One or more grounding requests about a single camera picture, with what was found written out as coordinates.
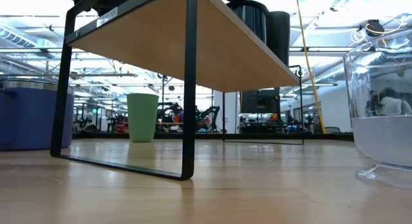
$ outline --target clear glass container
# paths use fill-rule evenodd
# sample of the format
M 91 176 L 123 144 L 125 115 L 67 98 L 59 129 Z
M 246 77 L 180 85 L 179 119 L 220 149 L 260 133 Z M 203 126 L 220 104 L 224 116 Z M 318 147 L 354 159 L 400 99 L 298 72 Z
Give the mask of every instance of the clear glass container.
M 375 160 L 357 177 L 412 189 L 412 30 L 360 45 L 344 64 L 355 144 Z

